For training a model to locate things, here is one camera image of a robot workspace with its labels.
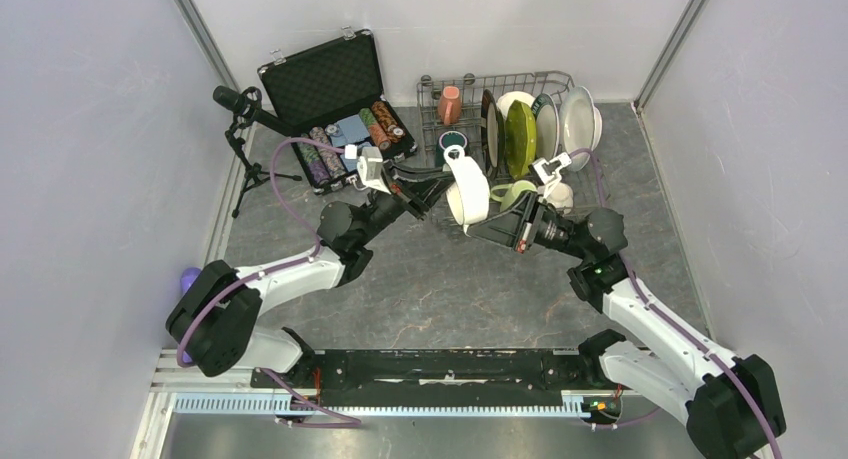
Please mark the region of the dark striped plate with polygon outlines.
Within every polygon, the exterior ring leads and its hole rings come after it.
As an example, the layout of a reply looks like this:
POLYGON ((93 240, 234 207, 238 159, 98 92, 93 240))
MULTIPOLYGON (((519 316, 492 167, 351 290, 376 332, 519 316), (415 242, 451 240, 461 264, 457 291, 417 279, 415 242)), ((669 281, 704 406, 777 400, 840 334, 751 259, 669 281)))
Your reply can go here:
POLYGON ((485 159, 485 174, 494 180, 504 161, 505 136, 503 115, 491 90, 484 89, 481 102, 481 144, 485 159))

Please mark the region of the small white cup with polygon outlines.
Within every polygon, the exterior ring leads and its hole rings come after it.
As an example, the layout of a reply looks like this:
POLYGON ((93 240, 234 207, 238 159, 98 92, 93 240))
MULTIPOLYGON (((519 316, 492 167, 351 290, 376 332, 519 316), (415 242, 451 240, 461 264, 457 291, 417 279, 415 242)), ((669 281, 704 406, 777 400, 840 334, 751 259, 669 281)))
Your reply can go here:
POLYGON ((574 207, 574 192, 570 185, 557 181, 544 187, 542 199, 562 214, 569 214, 574 207))

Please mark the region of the teal rimmed patterned plate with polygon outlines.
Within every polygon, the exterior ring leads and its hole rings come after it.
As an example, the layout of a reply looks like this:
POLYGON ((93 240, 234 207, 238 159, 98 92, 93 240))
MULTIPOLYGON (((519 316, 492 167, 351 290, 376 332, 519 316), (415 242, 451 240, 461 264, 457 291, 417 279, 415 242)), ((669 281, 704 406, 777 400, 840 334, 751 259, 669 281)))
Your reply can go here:
POLYGON ((550 94, 540 93, 534 100, 531 111, 535 118, 537 131, 536 155, 550 160, 559 151, 559 115, 557 106, 550 94))

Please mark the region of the light green mug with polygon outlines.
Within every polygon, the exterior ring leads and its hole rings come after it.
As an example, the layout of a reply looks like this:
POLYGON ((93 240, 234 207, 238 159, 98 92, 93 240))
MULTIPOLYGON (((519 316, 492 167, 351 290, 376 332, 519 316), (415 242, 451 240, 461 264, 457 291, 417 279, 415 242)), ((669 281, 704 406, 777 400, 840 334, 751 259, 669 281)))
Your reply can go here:
POLYGON ((507 210, 524 192, 537 192, 531 181, 519 180, 509 184, 495 185, 490 189, 490 199, 499 204, 499 211, 507 210))

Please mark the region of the white two-handled soup cup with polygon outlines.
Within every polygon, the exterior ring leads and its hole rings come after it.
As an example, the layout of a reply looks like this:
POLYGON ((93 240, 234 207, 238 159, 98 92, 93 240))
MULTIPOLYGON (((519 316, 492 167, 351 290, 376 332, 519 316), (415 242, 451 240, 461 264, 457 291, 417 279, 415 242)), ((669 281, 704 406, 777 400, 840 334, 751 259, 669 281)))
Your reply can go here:
POLYGON ((450 172, 454 179, 454 184, 445 193, 451 214, 468 236, 470 226, 486 220, 489 215, 488 180, 478 163, 457 146, 445 152, 443 170, 450 172))

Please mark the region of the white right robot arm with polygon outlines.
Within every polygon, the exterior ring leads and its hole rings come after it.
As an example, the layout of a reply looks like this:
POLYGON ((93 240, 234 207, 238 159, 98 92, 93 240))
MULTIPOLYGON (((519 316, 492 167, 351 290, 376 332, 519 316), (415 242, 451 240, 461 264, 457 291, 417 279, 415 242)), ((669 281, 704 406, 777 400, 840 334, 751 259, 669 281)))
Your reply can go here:
POLYGON ((786 421, 773 369, 700 333, 650 292, 621 254, 621 214, 597 208, 571 220, 525 192, 464 231, 519 253, 539 245, 579 259, 567 272, 576 296, 638 340, 607 330, 584 341, 577 371, 585 384, 611 381, 650 400, 706 458, 754 458, 764 448, 781 457, 786 421))

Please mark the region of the white scalloped bowl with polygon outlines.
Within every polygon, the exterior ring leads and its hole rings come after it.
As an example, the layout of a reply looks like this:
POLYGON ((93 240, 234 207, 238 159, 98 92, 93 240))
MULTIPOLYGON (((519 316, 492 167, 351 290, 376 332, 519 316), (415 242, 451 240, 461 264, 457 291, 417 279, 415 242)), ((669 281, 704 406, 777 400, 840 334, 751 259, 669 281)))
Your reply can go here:
POLYGON ((513 103, 519 102, 531 107, 534 101, 535 97, 530 93, 524 91, 511 91, 501 95, 497 99, 496 105, 501 115, 506 118, 513 103))

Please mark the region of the white plain plate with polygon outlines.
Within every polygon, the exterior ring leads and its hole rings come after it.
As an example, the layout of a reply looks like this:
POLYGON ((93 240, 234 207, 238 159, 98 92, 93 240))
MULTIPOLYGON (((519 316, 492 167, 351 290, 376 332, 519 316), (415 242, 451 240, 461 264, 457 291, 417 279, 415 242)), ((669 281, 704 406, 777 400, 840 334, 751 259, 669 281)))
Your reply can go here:
POLYGON ((561 146, 569 154, 569 171, 578 172, 589 162, 587 153, 577 154, 578 149, 594 150, 599 141, 595 140, 598 121, 596 107, 590 92, 583 86, 575 86, 563 100, 560 109, 561 146))

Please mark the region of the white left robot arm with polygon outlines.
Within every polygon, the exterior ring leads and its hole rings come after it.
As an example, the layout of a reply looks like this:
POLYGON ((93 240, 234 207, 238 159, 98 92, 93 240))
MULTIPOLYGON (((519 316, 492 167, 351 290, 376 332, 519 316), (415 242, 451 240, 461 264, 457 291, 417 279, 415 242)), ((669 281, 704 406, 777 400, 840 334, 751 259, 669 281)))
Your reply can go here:
POLYGON ((373 257, 368 243, 404 214, 426 216, 453 183, 445 173, 422 181, 399 177, 360 205, 327 204, 316 243, 305 252, 258 266, 208 263, 166 320, 177 364, 207 377, 233 368, 269 369, 290 386, 306 384, 314 360, 304 345, 287 329, 258 327, 258 319, 292 299, 357 279, 373 257))

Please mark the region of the green scalloped plate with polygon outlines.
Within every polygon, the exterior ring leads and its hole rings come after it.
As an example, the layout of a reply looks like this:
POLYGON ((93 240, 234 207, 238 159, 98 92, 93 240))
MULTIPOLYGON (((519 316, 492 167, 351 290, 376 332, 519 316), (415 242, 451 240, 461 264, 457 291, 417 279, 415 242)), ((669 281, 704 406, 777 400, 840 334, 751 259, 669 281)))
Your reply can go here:
POLYGON ((514 180, 529 173, 536 159, 537 126, 531 107, 514 101, 505 122, 505 153, 507 171, 514 180))

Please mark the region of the orange mug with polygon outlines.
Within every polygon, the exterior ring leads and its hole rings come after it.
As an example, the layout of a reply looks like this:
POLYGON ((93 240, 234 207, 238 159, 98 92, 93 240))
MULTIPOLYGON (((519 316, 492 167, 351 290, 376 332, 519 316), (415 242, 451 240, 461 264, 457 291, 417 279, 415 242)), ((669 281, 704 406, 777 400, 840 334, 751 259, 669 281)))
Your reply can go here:
POLYGON ((444 126, 458 122, 462 113, 462 98, 461 90, 457 86, 446 86, 442 89, 437 112, 444 126))

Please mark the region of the dark green mug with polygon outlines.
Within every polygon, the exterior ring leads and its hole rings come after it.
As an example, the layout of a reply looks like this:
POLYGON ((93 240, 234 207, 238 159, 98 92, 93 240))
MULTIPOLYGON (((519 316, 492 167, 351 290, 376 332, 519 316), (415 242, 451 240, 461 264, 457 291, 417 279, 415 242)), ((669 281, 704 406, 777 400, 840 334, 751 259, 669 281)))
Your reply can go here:
POLYGON ((449 130, 438 137, 435 154, 437 168, 442 168, 445 165, 445 152, 453 146, 461 147, 465 153, 468 153, 467 136, 460 131, 449 130))

